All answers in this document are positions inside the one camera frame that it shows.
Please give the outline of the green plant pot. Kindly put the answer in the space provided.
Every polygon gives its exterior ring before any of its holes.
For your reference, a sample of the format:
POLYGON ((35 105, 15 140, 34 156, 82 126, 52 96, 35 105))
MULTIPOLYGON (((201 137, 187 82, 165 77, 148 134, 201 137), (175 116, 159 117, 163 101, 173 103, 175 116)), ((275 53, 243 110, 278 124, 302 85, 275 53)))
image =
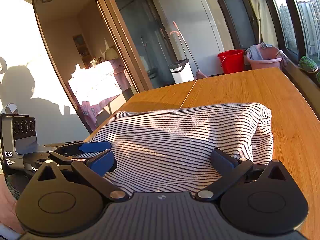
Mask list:
POLYGON ((314 74, 314 73, 318 72, 318 70, 319 70, 319 67, 317 66, 315 61, 313 61, 311 58, 309 58, 307 56, 301 57, 298 66, 300 69, 302 69, 305 72, 310 73, 310 74, 314 74))
POLYGON ((317 80, 317 84, 320 86, 320 72, 317 72, 316 80, 317 80))

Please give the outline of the pink broom and dustpan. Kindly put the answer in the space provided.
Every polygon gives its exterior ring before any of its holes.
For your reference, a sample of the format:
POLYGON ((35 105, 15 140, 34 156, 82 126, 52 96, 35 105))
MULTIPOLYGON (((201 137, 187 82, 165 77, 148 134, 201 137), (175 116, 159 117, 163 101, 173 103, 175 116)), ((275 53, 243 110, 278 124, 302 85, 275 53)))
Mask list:
POLYGON ((180 31, 177 23, 176 23, 175 21, 173 21, 172 23, 173 23, 173 25, 175 26, 176 30, 175 30, 175 31, 171 31, 169 34, 172 35, 173 33, 175 33, 175 34, 178 36, 178 38, 179 38, 179 40, 180 40, 180 43, 181 43, 182 50, 183 50, 185 56, 186 56, 186 52, 185 52, 185 49, 184 49, 184 48, 186 48, 187 51, 189 52, 189 54, 190 54, 190 56, 191 56, 191 58, 192 58, 192 60, 193 60, 193 62, 194 62, 194 64, 195 64, 195 66, 196 66, 196 68, 197 68, 197 71, 196 71, 196 79, 198 80, 198 79, 205 79, 205 78, 207 78, 208 76, 205 75, 203 72, 201 72, 201 70, 200 70, 200 68, 199 68, 199 65, 198 65, 198 63, 196 62, 195 57, 193 56, 193 54, 192 54, 192 52, 191 52, 191 49, 189 48, 186 39, 185 39, 184 36, 182 35, 182 32, 180 31))

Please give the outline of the metal pole leaning on wall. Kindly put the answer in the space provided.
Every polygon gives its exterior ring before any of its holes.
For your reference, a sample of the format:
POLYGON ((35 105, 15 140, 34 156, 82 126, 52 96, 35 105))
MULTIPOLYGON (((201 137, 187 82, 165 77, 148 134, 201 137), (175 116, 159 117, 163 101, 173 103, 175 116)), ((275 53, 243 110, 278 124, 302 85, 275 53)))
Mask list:
POLYGON ((260 0, 257 0, 257 7, 258 7, 258 37, 259 37, 259 44, 261 43, 261 14, 260 14, 260 0))

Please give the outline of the green plant pot near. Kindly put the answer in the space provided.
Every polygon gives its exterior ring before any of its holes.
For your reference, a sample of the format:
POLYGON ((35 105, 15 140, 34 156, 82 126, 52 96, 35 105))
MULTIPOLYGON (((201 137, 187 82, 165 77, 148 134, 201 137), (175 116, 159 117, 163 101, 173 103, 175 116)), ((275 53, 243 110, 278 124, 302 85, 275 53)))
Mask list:
POLYGON ((320 72, 317 72, 316 80, 317 80, 317 84, 320 86, 320 72))

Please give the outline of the pink plastic basin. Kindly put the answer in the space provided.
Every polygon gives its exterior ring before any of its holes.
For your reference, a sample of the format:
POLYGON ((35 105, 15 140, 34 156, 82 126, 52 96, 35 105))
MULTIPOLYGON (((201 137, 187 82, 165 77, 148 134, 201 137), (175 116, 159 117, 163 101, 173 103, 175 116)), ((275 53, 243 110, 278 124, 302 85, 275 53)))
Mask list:
POLYGON ((263 69, 271 67, 282 69, 283 67, 287 66, 288 58, 282 50, 279 50, 275 46, 273 46, 272 48, 260 49, 259 44, 256 45, 258 45, 258 48, 263 56, 263 60, 251 60, 247 57, 247 54, 245 52, 246 59, 252 69, 263 69))

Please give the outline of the green plant pot far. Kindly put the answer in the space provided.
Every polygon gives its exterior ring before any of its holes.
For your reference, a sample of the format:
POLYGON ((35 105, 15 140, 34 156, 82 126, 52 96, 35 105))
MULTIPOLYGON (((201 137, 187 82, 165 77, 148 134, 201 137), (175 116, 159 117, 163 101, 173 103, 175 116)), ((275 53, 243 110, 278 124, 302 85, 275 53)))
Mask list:
POLYGON ((309 58, 307 56, 301 57, 298 66, 300 69, 302 69, 305 72, 310 73, 310 74, 314 74, 314 73, 318 72, 318 70, 319 70, 319 67, 317 66, 315 61, 313 61, 311 58, 309 58))

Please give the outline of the red plastic bucket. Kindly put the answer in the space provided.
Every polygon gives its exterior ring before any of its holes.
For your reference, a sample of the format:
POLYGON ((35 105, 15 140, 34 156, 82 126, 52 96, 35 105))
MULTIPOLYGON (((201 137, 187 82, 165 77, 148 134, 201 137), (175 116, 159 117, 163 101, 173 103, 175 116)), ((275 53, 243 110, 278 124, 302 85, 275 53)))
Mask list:
POLYGON ((244 52, 242 49, 233 49, 217 55, 225 74, 245 71, 244 52))

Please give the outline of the white trash bin black lid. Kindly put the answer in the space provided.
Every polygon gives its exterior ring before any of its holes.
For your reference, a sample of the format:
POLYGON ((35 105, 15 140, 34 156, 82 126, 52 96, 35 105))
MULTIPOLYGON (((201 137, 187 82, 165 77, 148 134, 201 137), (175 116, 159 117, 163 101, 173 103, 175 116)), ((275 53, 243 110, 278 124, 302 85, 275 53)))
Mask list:
POLYGON ((193 72, 188 59, 178 60, 168 68, 176 84, 194 81, 193 72))

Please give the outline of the pink covered indoor table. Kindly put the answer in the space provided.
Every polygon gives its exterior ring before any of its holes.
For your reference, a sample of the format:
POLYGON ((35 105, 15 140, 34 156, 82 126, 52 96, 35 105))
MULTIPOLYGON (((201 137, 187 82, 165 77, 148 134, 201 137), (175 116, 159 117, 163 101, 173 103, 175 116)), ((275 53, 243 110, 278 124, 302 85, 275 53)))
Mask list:
POLYGON ((76 64, 68 84, 83 114, 94 124, 103 108, 132 86, 120 59, 104 61, 88 69, 76 64))

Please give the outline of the dark framed door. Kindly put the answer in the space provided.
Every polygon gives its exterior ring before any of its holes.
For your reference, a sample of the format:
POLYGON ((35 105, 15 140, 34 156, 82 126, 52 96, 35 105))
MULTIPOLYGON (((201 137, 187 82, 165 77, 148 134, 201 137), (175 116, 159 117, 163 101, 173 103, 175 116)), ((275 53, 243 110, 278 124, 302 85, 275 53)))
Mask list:
POLYGON ((217 0, 233 46, 246 50, 259 41, 258 19, 250 0, 217 0))

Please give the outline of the grey cloth on basin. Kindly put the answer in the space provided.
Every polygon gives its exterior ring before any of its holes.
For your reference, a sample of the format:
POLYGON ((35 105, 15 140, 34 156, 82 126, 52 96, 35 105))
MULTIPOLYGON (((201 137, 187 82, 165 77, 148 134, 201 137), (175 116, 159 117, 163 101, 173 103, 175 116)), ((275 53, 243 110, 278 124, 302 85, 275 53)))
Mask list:
MULTIPOLYGON (((265 42, 259 44, 260 49, 272 48, 271 44, 265 42)), ((247 57, 251 60, 263 60, 263 56, 258 48, 258 45, 252 45, 246 50, 247 57)))

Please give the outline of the striped beige knit garment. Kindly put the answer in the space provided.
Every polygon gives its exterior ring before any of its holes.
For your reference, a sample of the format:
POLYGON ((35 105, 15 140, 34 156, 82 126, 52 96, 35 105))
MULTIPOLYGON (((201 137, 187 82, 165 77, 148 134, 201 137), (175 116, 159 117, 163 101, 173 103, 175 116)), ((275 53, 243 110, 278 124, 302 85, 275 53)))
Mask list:
POLYGON ((235 159, 269 163, 271 119, 271 110, 257 102, 119 111, 92 141, 111 144, 118 165, 105 178, 127 194, 196 193, 221 177, 210 161, 216 148, 235 159))

